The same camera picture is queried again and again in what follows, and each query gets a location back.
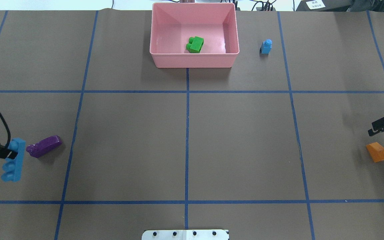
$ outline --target purple block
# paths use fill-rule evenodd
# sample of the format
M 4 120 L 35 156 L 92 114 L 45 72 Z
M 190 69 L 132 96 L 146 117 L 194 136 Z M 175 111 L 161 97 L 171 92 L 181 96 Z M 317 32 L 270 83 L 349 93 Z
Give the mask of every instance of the purple block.
M 29 145 L 26 147 L 26 152 L 28 152 L 32 157 L 39 158 L 47 152 L 55 149 L 56 147 L 62 144 L 59 136 L 54 135 L 48 137 L 44 140 L 41 140 L 39 143 Z

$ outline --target pink box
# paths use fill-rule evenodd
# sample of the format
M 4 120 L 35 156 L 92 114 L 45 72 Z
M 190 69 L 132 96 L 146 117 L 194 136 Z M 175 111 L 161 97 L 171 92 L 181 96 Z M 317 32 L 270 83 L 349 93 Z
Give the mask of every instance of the pink box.
M 204 38 L 189 53 L 189 37 Z M 154 3 L 151 46 L 156 67 L 232 67 L 239 54 L 233 3 Z

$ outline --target orange toy block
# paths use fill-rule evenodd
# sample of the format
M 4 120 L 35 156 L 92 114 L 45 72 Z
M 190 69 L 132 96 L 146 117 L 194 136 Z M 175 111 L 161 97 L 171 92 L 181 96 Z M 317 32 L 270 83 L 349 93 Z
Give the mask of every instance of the orange toy block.
M 366 147 L 375 163 L 384 160 L 384 147 L 378 142 L 370 143 Z

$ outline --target small blue block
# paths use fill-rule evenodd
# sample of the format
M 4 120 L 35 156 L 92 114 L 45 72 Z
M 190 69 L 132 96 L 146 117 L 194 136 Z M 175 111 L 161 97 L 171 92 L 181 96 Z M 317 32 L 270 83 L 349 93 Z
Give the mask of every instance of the small blue block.
M 26 141 L 20 138 L 13 138 L 8 149 L 17 152 L 14 159 L 6 158 L 3 165 L 5 173 L 1 176 L 3 181 L 19 181 L 22 175 L 23 157 L 26 149 Z
M 269 52 L 272 49 L 272 40 L 267 39 L 262 43 L 262 46 L 260 47 L 260 53 L 262 54 L 269 54 Z

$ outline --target green toy block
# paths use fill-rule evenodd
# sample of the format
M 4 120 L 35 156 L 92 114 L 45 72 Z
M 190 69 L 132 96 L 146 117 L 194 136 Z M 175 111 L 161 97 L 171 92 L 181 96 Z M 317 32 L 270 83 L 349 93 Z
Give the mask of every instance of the green toy block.
M 189 43 L 186 44 L 186 50 L 190 53 L 199 53 L 201 52 L 202 45 L 204 45 L 204 38 L 200 37 L 190 37 Z

